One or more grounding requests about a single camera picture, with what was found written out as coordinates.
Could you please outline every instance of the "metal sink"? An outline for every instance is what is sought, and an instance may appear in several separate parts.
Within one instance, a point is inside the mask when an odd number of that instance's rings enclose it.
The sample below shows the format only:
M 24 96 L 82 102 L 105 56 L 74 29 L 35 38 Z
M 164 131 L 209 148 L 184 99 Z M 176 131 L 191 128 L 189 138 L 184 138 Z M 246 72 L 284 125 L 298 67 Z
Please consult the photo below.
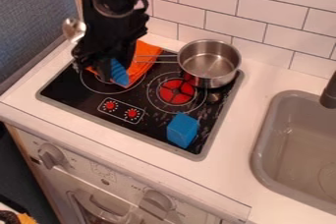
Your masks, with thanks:
M 336 215 L 336 110 L 318 98 L 301 91 L 273 98 L 252 171 L 271 191 Z

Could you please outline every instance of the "stovetop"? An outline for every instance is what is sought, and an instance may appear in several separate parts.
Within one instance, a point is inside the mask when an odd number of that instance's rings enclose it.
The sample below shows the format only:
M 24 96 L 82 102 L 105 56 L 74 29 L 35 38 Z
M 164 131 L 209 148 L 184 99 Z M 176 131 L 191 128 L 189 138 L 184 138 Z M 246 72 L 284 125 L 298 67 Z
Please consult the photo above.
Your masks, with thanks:
M 162 52 L 162 55 L 176 54 Z M 217 89 L 194 88 L 182 78 L 177 63 L 159 63 L 129 88 L 104 83 L 91 72 L 68 66 L 44 87 L 38 98 L 113 130 L 144 140 L 190 159 L 204 157 L 241 83 L 243 73 Z M 199 131 L 187 149 L 168 141 L 167 125 L 186 113 L 198 119 Z

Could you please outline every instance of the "gray wall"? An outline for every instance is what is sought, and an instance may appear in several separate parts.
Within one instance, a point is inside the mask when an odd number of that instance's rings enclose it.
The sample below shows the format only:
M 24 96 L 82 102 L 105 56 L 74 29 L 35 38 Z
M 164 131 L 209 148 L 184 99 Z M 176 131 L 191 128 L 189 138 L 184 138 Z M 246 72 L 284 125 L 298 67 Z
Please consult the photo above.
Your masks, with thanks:
M 0 83 L 62 34 L 75 0 L 0 0 Z

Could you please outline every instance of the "orange cloth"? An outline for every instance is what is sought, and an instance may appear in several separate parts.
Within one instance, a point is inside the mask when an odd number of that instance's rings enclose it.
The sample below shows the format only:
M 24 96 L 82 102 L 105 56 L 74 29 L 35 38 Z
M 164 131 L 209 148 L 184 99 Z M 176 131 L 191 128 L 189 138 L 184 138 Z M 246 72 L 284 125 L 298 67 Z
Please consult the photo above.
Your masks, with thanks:
M 127 71 L 130 77 L 130 84 L 127 87 L 134 84 L 151 68 L 151 66 L 153 66 L 161 52 L 162 48 L 160 47 L 149 45 L 140 40 L 137 41 L 136 54 L 130 68 Z M 86 69 L 97 75 L 92 67 L 88 67 Z

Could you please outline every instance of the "metal spoon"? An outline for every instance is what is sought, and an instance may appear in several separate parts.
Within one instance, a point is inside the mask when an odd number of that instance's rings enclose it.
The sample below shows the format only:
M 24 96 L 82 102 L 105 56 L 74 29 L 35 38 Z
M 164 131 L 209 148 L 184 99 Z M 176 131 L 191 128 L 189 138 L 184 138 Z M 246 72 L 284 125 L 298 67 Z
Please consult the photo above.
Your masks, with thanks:
M 75 18 L 68 18 L 62 24 L 63 34 L 74 44 L 77 44 L 86 32 L 86 24 Z

